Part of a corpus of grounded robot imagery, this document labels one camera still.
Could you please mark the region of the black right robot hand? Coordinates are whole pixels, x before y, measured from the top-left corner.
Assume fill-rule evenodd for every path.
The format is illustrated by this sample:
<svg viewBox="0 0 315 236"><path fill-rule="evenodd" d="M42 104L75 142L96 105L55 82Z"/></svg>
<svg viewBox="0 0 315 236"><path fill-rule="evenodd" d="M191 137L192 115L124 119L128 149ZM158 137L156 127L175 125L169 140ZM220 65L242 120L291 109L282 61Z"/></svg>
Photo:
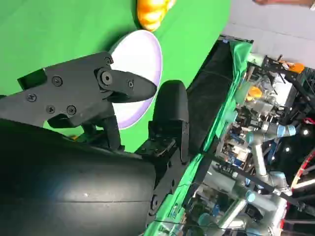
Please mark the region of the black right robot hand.
<svg viewBox="0 0 315 236"><path fill-rule="evenodd" d="M3 236L138 236L189 162L183 82L157 87L111 68L108 52L21 77L0 98ZM121 144L113 105L156 98L148 139Z"/></svg>

